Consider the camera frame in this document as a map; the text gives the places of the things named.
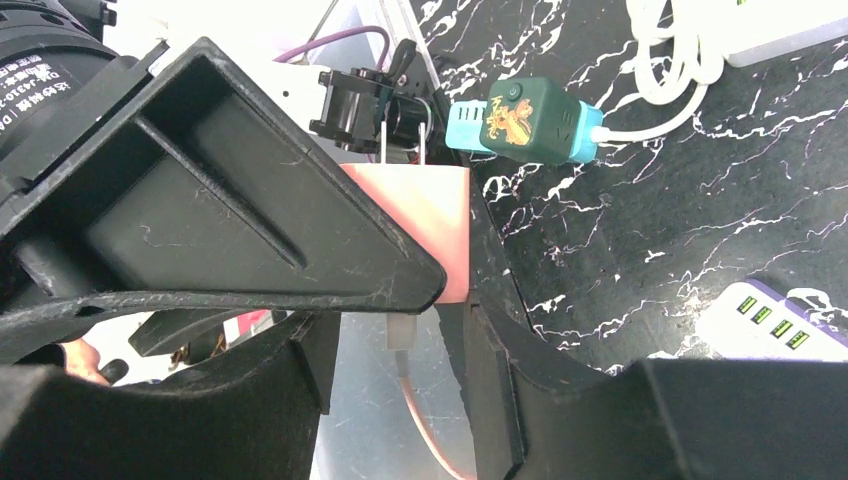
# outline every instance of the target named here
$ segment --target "purple cable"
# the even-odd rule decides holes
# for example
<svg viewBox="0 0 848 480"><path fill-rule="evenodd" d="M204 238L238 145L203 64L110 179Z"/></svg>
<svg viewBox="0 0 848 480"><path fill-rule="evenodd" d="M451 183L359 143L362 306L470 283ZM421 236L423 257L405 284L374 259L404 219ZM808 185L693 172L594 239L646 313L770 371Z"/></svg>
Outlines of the purple cable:
<svg viewBox="0 0 848 480"><path fill-rule="evenodd" d="M354 35L360 35L362 33L379 33L383 37L383 51L380 52L380 58L377 59L377 70L382 70L383 62L386 61L386 56L389 54L389 34L384 29L377 26L351 28L350 30L342 30L341 32L334 33L332 35L327 35L326 37L317 38L305 45L295 48L294 50L289 50L288 52L275 58L274 61L278 63L286 63L291 59L296 58L315 48L327 45L328 43L337 42L343 38L352 37Z"/></svg>

